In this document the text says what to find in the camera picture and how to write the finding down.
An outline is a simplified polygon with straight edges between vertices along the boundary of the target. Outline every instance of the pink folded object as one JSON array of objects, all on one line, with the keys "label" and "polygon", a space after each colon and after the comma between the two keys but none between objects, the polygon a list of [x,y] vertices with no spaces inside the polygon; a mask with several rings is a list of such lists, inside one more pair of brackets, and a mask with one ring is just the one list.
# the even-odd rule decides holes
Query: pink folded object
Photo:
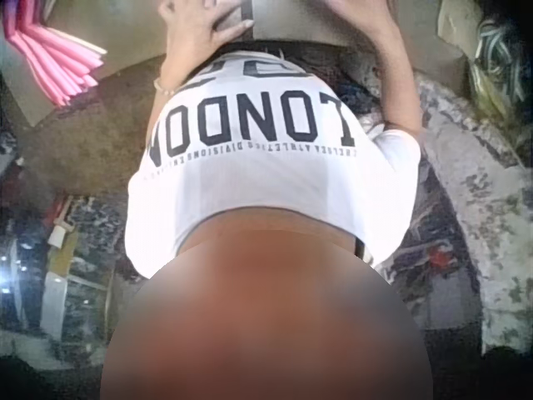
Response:
[{"label": "pink folded object", "polygon": [[5,0],[3,27],[7,41],[26,59],[38,86],[59,107],[98,85],[89,74],[103,65],[104,50],[66,33],[44,27],[36,0]]}]

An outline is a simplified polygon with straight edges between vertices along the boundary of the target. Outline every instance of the person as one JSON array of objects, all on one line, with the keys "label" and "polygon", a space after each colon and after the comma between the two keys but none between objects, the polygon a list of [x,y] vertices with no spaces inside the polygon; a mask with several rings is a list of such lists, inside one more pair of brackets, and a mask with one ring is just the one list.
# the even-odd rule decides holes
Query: person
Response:
[{"label": "person", "polygon": [[373,140],[293,63],[230,52],[201,67],[252,27],[217,30],[240,0],[162,2],[167,56],[126,226],[127,255],[144,277],[201,243],[251,231],[311,235],[372,266],[400,246],[421,158],[409,58],[387,0],[323,2],[376,49],[386,127]]}]

